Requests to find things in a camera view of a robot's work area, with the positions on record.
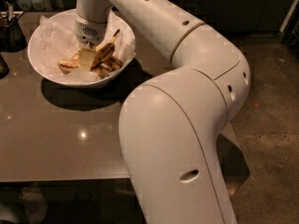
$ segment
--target white bowl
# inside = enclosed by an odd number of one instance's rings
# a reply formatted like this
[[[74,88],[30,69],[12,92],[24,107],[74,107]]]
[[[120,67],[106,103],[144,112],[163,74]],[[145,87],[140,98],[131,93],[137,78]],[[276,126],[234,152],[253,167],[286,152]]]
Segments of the white bowl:
[[[43,24],[55,23],[52,27],[55,27],[57,31],[53,29],[54,32],[50,33],[50,29],[45,25],[39,25],[36,28],[28,43],[29,62],[39,75],[55,83],[76,89],[101,88],[119,75],[134,58],[135,35],[131,27],[111,11],[107,25],[107,37],[112,36],[117,29],[120,29],[122,42],[120,42],[119,54],[129,50],[128,55],[124,56],[122,68],[110,73],[110,77],[106,78],[100,78],[92,72],[86,72],[84,76],[87,78],[83,78],[78,69],[66,75],[59,69],[58,62],[62,59],[70,59],[78,50],[78,41],[74,32],[75,14],[76,10],[72,9],[58,13],[48,20],[43,18],[47,21]]]

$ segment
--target utensil holder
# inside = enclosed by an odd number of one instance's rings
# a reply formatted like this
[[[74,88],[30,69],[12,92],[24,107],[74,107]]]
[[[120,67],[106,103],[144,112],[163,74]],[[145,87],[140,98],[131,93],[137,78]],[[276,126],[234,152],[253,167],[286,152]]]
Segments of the utensil holder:
[[[21,15],[22,12],[14,14],[10,21],[6,16],[0,18],[0,51],[15,52],[27,47],[27,41],[18,23]]]

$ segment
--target white robotic arm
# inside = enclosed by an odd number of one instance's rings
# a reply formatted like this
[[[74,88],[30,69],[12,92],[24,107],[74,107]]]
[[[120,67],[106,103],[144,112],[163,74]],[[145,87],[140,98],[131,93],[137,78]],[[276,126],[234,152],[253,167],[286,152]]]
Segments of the white robotic arm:
[[[121,150],[148,224],[236,223],[216,140],[248,96],[245,57],[167,0],[78,0],[80,41],[104,37],[110,3],[177,68],[121,109]]]

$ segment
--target floor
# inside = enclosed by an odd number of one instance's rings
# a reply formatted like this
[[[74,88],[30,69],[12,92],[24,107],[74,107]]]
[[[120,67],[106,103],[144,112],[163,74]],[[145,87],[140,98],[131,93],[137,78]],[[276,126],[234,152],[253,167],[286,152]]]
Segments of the floor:
[[[232,121],[245,160],[238,165],[250,173],[231,197],[238,224],[298,223],[299,53],[274,37],[233,42],[246,54],[251,70],[249,98]],[[12,199],[18,200],[20,186],[2,187],[2,199],[12,190]],[[145,223],[126,179],[47,183],[43,190],[49,201],[44,224]]]
[[[249,98],[232,121],[250,176],[232,196],[238,224],[299,219],[299,52],[274,37],[233,40],[251,70]]]

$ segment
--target table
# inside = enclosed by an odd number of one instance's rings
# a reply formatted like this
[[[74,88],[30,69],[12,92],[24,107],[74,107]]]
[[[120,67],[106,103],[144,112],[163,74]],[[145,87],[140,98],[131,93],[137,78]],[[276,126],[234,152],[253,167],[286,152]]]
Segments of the table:
[[[20,17],[27,41],[41,15]],[[133,30],[135,59],[99,90],[68,89],[46,80],[28,62],[27,49],[1,53],[10,73],[0,80],[0,182],[129,177],[118,133],[121,104],[134,87],[172,69]],[[230,125],[222,134],[235,141]]]

